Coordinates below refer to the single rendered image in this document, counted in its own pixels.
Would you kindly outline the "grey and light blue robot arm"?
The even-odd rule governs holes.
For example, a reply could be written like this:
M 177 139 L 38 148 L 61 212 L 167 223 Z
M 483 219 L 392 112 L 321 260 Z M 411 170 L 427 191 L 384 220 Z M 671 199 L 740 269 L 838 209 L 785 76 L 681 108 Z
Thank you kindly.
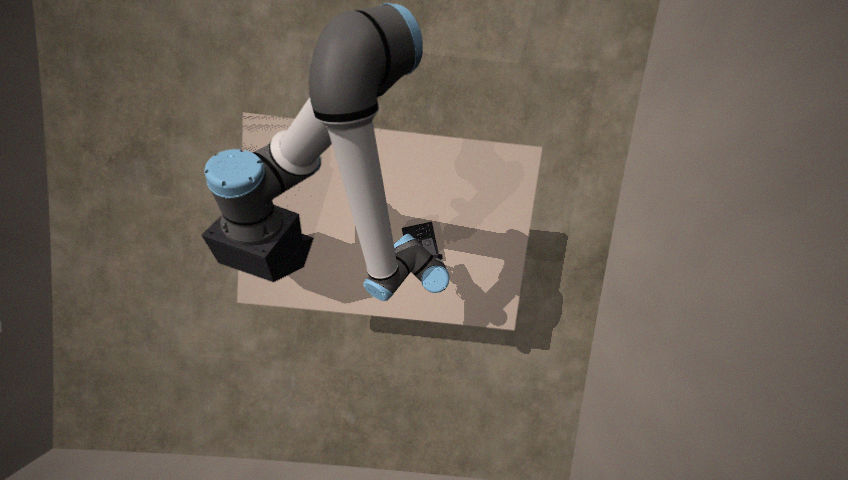
M 367 292 L 387 301 L 410 273 L 429 292 L 446 289 L 448 267 L 438 259 L 433 238 L 422 246 L 405 234 L 393 243 L 373 126 L 377 92 L 382 96 L 411 74 L 422 54 L 420 27 L 402 5 L 384 3 L 332 18 L 313 52 L 310 97 L 288 132 L 254 152 L 222 151 L 205 166 L 225 236 L 241 245 L 275 238 L 283 217 L 272 200 L 314 175 L 332 143 L 367 266 Z

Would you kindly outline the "black lighting desk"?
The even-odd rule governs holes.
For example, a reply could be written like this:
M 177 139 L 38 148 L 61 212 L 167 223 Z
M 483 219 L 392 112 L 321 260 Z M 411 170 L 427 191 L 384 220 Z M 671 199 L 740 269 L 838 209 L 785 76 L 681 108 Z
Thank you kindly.
M 420 225 L 420 226 L 418 226 L 418 225 Z M 428 239 L 428 238 L 433 238 L 433 242 L 434 242 L 434 245 L 435 245 L 436 252 L 437 252 L 437 254 L 439 254 L 432 222 L 427 222 L 427 223 L 418 224 L 418 225 L 408 226 L 410 228 L 408 228 L 408 227 L 402 228 L 403 236 L 405 234 L 410 234 L 412 237 L 416 238 L 416 240 L 421 245 L 422 245 L 422 240 Z

